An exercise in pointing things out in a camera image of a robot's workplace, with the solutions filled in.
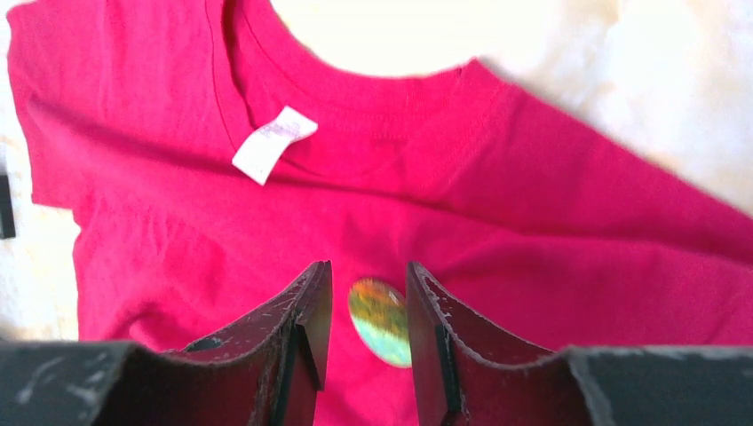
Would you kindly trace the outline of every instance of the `colorful oval print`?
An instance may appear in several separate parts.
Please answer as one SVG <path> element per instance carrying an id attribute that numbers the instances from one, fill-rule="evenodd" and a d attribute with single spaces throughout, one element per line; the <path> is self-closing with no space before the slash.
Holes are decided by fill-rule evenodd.
<path id="1" fill-rule="evenodd" d="M 361 340 L 382 361 L 410 367 L 408 314 L 405 299 L 381 281 L 356 281 L 348 296 L 351 320 Z"/>

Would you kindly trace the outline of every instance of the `black object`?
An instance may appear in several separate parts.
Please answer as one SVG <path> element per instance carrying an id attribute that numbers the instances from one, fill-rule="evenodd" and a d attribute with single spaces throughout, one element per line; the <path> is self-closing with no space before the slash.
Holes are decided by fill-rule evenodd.
<path id="1" fill-rule="evenodd" d="M 11 184 L 8 181 L 8 175 L 0 175 L 0 239 L 6 240 L 15 236 L 16 224 L 13 221 Z"/>
<path id="2" fill-rule="evenodd" d="M 408 329 L 422 426 L 753 424 L 753 348 L 550 352 L 408 267 Z"/>
<path id="3" fill-rule="evenodd" d="M 0 425 L 308 425 L 323 389 L 329 263 L 183 351 L 0 343 Z"/>

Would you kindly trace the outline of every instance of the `red t-shirt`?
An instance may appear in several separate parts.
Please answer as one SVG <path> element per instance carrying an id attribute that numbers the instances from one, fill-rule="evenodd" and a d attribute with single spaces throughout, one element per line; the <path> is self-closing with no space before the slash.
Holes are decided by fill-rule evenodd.
<path id="1" fill-rule="evenodd" d="M 40 0 L 9 20 L 34 201 L 72 209 L 84 340 L 181 348 L 331 259 L 317 424 L 415 424 L 409 369 L 347 293 L 420 261 L 543 346 L 753 343 L 753 223 L 478 61 L 336 70 L 268 0 Z M 319 124 L 265 186 L 231 165 L 291 106 Z"/>

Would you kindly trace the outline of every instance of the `shirt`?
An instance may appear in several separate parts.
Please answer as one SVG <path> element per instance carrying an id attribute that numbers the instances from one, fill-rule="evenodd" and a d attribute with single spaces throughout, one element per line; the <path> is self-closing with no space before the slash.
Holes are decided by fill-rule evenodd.
<path id="1" fill-rule="evenodd" d="M 479 61 L 425 78 L 316 59 L 268 0 L 39 0 L 9 72 L 33 200 L 72 209 L 82 340 L 179 349 L 333 262 L 315 423 L 416 424 L 353 282 L 419 261 L 495 323 L 569 344 L 753 342 L 753 223 Z M 319 129 L 266 185 L 231 165 L 290 106 Z"/>

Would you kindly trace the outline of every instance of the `clothing label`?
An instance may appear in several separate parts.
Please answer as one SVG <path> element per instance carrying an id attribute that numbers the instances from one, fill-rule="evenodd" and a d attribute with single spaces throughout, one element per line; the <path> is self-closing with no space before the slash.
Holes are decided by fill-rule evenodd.
<path id="1" fill-rule="evenodd" d="M 313 135 L 318 127 L 317 123 L 286 106 L 277 118 L 246 138 L 233 157 L 233 165 L 264 185 L 288 146 Z"/>

